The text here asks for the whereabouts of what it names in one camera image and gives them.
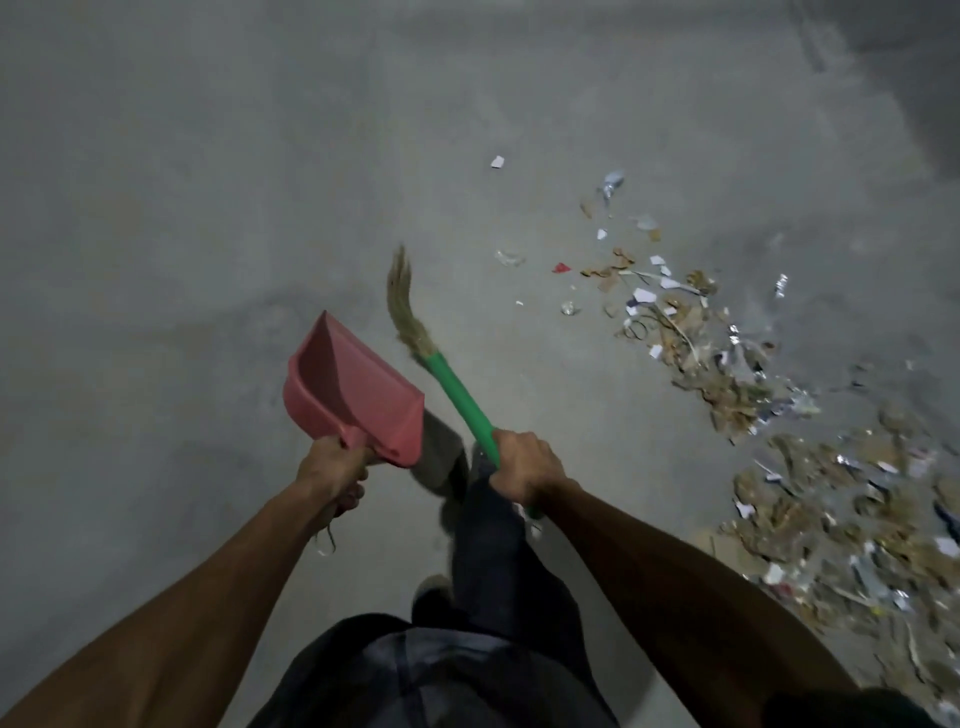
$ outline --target gray floor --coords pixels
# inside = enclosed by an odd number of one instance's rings
[[[466,432],[393,338],[398,241],[415,308],[492,417],[680,536],[730,514],[745,451],[559,261],[623,245],[708,269],[797,378],[878,363],[866,399],[825,398],[827,431],[893,395],[954,438],[956,14],[861,5],[0,6],[0,711],[289,481],[307,441],[284,362],[325,308],[427,393],[437,436],[416,478],[375,473],[335,556],[304,554],[224,724],[337,619],[406,616],[446,566],[433,491]],[[577,205],[618,167],[600,244]],[[643,211],[658,246],[629,227]],[[563,537],[538,549],[624,724],[691,724]]]

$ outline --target debris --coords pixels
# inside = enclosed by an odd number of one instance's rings
[[[771,564],[767,572],[763,574],[763,583],[768,587],[776,586],[783,581],[784,576],[786,576],[786,571],[783,570],[782,566]]]
[[[656,303],[657,294],[653,291],[648,291],[646,288],[635,288],[633,300],[636,301],[636,303]]]
[[[763,470],[763,480],[767,483],[779,483],[783,480],[783,476],[776,471],[770,470],[767,466],[761,463],[759,460],[754,460],[754,462]]]
[[[623,260],[626,263],[625,265],[622,266],[623,268],[627,268],[628,266],[631,266],[634,263],[636,263],[636,258],[634,258],[629,253],[625,252],[623,248],[614,248],[613,254],[616,255],[618,258],[621,258],[621,260]]]
[[[717,292],[716,281],[707,278],[707,274],[700,270],[686,274],[686,282],[696,288],[701,296],[712,296]]]
[[[951,559],[960,556],[960,546],[953,539],[947,536],[937,536],[934,541],[937,544],[937,550],[942,554],[949,556]]]
[[[523,255],[519,255],[517,253],[507,253],[506,251],[497,251],[493,254],[493,257],[499,260],[501,265],[505,265],[508,268],[515,268],[526,261],[526,258],[523,257]]]
[[[637,217],[632,217],[630,219],[636,222],[636,227],[638,230],[642,230],[644,232],[651,232],[660,228],[660,225],[656,220],[654,220],[653,215],[651,215],[649,212],[644,212],[642,215],[638,215]]]
[[[783,298],[786,293],[786,283],[789,280],[785,273],[781,273],[780,277],[777,279],[777,285],[775,286],[777,292],[774,294],[777,298]]]
[[[610,198],[613,196],[613,193],[619,189],[620,185],[623,184],[623,179],[623,172],[621,170],[610,172],[610,174],[603,179],[600,194],[603,195],[604,203],[607,205],[610,204]]]
[[[647,273],[646,271],[620,271],[619,274],[620,274],[621,276],[638,276],[639,278],[642,278],[642,279],[659,280],[659,281],[661,281],[661,283],[662,283],[664,280],[667,280],[667,277],[666,277],[666,276],[661,276],[659,273]],[[699,291],[698,289],[694,288],[692,285],[686,285],[686,284],[684,284],[684,283],[679,283],[679,282],[677,282],[677,281],[675,281],[675,280],[672,280],[672,279],[670,280],[669,283],[667,283],[667,284],[664,285],[663,287],[664,287],[664,288],[667,288],[667,289],[670,289],[670,288],[679,288],[679,289],[682,290],[682,291],[687,291],[688,293],[694,293],[694,294],[699,294],[699,293],[700,293],[700,291]]]
[[[739,500],[735,500],[733,505],[736,506],[736,512],[740,514],[741,519],[749,519],[756,513],[755,507],[750,505],[750,503],[741,503]]]

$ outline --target cardboard scrap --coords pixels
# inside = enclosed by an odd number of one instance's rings
[[[698,289],[702,296],[712,296],[717,292],[716,281],[707,278],[707,274],[700,270],[686,274],[686,282]]]

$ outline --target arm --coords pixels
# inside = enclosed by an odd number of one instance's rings
[[[215,728],[313,534],[363,496],[367,450],[314,443],[297,480],[210,558],[70,658],[0,728]]]
[[[819,640],[739,574],[586,493],[532,433],[498,432],[497,444],[491,485],[562,530],[701,725],[757,728],[779,693],[855,692]]]

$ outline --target pink dustpan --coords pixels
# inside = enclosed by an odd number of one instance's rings
[[[423,392],[326,311],[290,357],[283,403],[315,440],[337,435],[401,468],[420,459]]]

